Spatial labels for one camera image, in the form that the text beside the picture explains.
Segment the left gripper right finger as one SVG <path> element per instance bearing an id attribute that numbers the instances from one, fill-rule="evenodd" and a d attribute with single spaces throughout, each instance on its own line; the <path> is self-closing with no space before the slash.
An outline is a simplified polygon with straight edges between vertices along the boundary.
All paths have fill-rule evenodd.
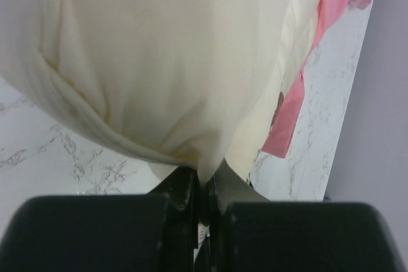
<path id="1" fill-rule="evenodd" d="M 224 162 L 210 185 L 214 271 L 405 271 L 369 204 L 270 201 Z"/>

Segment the cream pillow with bear print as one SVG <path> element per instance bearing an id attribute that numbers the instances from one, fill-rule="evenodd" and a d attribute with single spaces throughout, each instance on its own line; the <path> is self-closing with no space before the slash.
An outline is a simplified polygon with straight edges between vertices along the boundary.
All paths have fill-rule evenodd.
<path id="1" fill-rule="evenodd" d="M 319 0 L 1 0 L 1 76 L 99 145 L 254 169 L 314 40 Z"/>

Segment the pink satin pillowcase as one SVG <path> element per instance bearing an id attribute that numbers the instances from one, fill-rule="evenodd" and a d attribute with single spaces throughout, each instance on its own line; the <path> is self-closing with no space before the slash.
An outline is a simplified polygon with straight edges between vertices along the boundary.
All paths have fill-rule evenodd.
<path id="1" fill-rule="evenodd" d="M 320 0 L 317 6 L 317 26 L 313 45 L 317 47 L 325 32 L 341 17 L 347 6 L 364 10 L 371 0 Z M 300 72 L 287 94 L 271 124 L 271 131 L 266 140 L 263 152 L 278 158 L 285 158 L 290 148 L 298 117 L 305 96 L 303 70 L 305 63 L 300 67 Z"/>

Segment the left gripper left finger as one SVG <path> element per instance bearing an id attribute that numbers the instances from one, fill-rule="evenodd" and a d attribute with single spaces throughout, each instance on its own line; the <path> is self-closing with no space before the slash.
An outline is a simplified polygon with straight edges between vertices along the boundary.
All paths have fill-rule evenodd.
<path id="1" fill-rule="evenodd" d="M 178 168 L 147 194 L 39 196 L 14 214 L 2 271 L 192 271 L 196 173 Z"/>

